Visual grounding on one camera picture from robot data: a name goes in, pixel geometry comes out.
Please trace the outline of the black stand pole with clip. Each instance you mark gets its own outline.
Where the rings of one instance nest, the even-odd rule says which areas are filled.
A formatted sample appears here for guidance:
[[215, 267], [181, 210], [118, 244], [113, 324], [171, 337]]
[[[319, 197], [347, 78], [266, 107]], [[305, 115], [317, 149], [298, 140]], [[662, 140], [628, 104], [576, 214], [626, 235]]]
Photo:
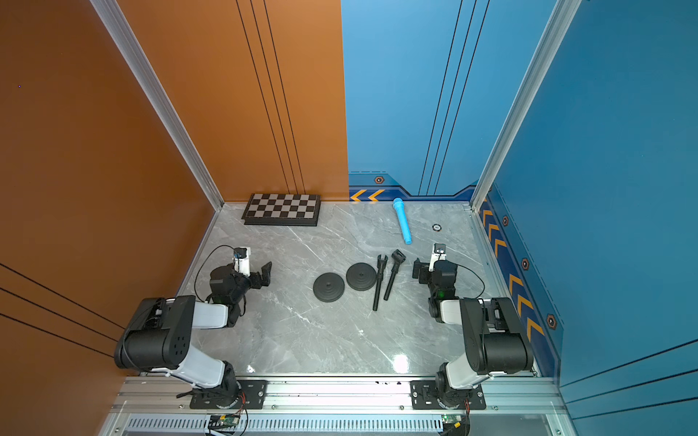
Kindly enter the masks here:
[[388, 258], [386, 255], [379, 254], [377, 256], [376, 287], [374, 287], [374, 301], [373, 301], [373, 305], [372, 305], [372, 310], [374, 312], [378, 311], [380, 297], [381, 297], [381, 288], [382, 288], [383, 280], [385, 277], [385, 267], [387, 265], [387, 261], [388, 261]]

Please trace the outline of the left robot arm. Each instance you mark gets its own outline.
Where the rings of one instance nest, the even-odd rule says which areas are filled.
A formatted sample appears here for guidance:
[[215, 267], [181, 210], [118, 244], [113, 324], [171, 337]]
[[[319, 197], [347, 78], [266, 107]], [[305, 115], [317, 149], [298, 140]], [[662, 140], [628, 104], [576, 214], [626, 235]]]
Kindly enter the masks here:
[[208, 302], [194, 295], [141, 301], [117, 342], [116, 366], [188, 383], [190, 389], [178, 396], [189, 397], [193, 410], [262, 409], [268, 381], [239, 381], [231, 363], [209, 356], [191, 340], [195, 330], [233, 327], [246, 293], [271, 284], [272, 268], [269, 262], [260, 272], [245, 274], [235, 261], [214, 269]]

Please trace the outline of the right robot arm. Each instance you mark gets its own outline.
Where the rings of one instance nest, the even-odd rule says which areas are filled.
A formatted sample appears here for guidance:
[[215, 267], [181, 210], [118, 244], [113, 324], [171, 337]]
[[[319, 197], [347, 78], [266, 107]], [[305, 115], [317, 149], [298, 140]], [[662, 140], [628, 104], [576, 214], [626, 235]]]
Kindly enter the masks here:
[[529, 372], [534, 351], [512, 300], [456, 296], [459, 265], [439, 260], [414, 261], [413, 277], [430, 292], [429, 314], [438, 322], [462, 328], [464, 353], [442, 363], [432, 396], [445, 409], [459, 409], [476, 402], [477, 388], [498, 375]]

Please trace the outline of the black round stand base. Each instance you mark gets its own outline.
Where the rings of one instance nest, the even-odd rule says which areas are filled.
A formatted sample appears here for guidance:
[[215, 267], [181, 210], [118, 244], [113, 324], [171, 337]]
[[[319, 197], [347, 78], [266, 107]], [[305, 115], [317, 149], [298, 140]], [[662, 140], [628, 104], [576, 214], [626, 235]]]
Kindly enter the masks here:
[[313, 284], [314, 296], [323, 303], [333, 303], [345, 293], [344, 279], [335, 272], [325, 272]]

